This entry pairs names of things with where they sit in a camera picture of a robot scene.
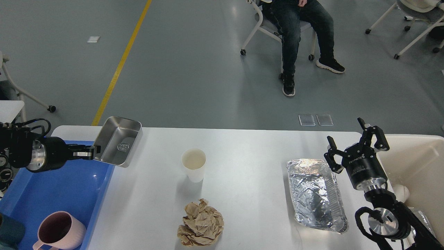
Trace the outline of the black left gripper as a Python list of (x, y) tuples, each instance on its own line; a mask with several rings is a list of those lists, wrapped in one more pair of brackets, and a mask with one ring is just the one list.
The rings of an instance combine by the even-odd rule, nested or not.
[(59, 137), (44, 137), (32, 142), (31, 161), (26, 169), (33, 173), (60, 169), (71, 160), (93, 160), (101, 153), (100, 145), (66, 144)]

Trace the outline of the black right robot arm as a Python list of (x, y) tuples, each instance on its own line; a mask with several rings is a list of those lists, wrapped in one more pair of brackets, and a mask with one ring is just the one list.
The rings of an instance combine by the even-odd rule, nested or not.
[(443, 245), (406, 204), (388, 189), (388, 177), (376, 154), (390, 146), (383, 130), (357, 119), (362, 128), (360, 140), (339, 150), (331, 136), (325, 160), (334, 173), (346, 170), (352, 187), (364, 192), (372, 208), (360, 207), (354, 214), (360, 232), (381, 250), (391, 250), (388, 240), (404, 240), (415, 231), (410, 250), (442, 250)]

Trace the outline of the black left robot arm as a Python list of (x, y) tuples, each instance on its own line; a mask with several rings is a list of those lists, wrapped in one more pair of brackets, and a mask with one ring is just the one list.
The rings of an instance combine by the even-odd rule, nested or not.
[(100, 146), (67, 144), (63, 139), (47, 136), (51, 123), (36, 118), (20, 123), (3, 123), (0, 129), (1, 193), (13, 180), (13, 168), (32, 173), (60, 169), (68, 160), (93, 160)]

